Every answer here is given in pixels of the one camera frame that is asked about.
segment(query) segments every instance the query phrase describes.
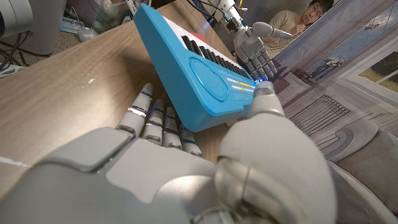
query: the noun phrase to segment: man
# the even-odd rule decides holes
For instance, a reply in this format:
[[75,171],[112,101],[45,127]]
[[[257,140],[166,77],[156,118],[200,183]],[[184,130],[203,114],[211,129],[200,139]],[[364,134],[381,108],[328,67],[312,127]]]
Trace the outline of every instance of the man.
[[293,34],[294,38],[284,40],[274,37],[263,37],[262,41],[271,58],[331,9],[333,2],[333,0],[313,0],[302,15],[288,10],[280,11],[276,14],[269,24],[273,28]]

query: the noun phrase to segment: black piano key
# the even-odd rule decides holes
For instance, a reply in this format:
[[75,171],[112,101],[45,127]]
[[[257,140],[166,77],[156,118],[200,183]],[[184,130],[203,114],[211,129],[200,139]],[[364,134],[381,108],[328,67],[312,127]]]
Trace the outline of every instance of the black piano key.
[[232,71],[239,74],[239,70],[236,68],[236,66],[233,64],[231,64],[231,66],[232,66]]
[[201,56],[200,49],[199,49],[197,43],[196,43],[195,41],[191,40],[191,44],[192,44],[192,47],[193,47],[193,51],[194,51],[196,54],[198,54],[198,55]]
[[211,54],[211,52],[206,49],[207,54],[209,55],[209,58],[212,62],[217,63],[216,59],[214,58],[214,56]]
[[221,61],[221,57],[217,55],[216,58],[217,58],[218,64],[221,65],[222,67],[225,67],[223,65],[223,62]]
[[213,56],[213,58],[215,60],[214,63],[217,63],[217,64],[221,65],[221,62],[218,61],[218,58],[217,58],[216,54],[214,54],[214,52],[210,52],[210,53],[211,53],[211,55]]
[[246,72],[244,72],[243,69],[239,69],[239,71],[242,73],[243,77],[249,78],[249,75]]
[[223,58],[221,58],[221,62],[224,64],[224,68],[229,69],[228,65],[226,64],[226,60],[224,60]]
[[187,46],[187,49],[190,50],[190,51],[192,51],[192,52],[194,52],[194,51],[193,51],[192,44],[191,44],[191,41],[189,40],[189,38],[188,38],[187,36],[182,36],[181,38],[182,38],[182,40],[184,41],[185,46]]
[[226,66],[228,67],[228,69],[229,69],[230,71],[232,71],[232,72],[235,72],[235,71],[233,70],[232,66],[231,66],[231,62],[229,62],[229,61],[225,61],[225,62],[226,62]]
[[200,46],[199,49],[201,50],[201,53],[203,54],[203,56],[205,56],[206,59],[210,60],[210,57],[207,54],[206,48],[204,46]]

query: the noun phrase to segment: toy keyboard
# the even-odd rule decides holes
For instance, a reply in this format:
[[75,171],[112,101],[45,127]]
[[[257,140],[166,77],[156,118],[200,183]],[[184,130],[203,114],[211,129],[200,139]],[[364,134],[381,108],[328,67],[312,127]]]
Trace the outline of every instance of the toy keyboard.
[[182,123],[193,132],[245,116],[255,81],[159,12],[141,4],[134,22]]

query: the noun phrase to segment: wooden table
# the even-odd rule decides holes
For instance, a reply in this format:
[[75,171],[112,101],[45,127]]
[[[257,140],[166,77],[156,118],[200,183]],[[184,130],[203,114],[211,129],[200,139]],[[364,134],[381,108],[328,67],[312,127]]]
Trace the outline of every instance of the wooden table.
[[[232,58],[203,16],[185,0],[159,9],[165,17]],[[170,101],[142,43],[128,22],[93,40],[54,55],[0,80],[0,198],[27,167],[92,129],[115,127],[145,83],[155,87],[154,99]],[[215,162],[227,127],[196,133],[206,159]]]

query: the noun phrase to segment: window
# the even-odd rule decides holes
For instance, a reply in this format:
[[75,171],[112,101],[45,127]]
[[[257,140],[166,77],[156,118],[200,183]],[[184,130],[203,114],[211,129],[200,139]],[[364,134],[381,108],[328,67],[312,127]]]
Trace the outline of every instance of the window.
[[360,77],[398,93],[398,52],[393,52],[359,74]]
[[[394,3],[378,16],[371,19],[367,24],[362,26],[362,28],[348,37],[339,46],[329,52],[317,63],[312,65],[306,72],[310,73],[315,81],[320,81],[334,69],[344,64],[349,58],[356,57],[360,50],[368,47],[369,43],[373,42],[376,38],[385,33],[385,31],[390,29],[396,23],[398,23],[398,2]],[[390,75],[390,73],[388,75],[384,75],[385,74],[383,72],[382,74],[380,73],[380,79]],[[394,82],[393,80],[396,78],[398,77],[392,78],[392,81],[389,80],[381,85],[394,88],[391,86],[391,82]]]

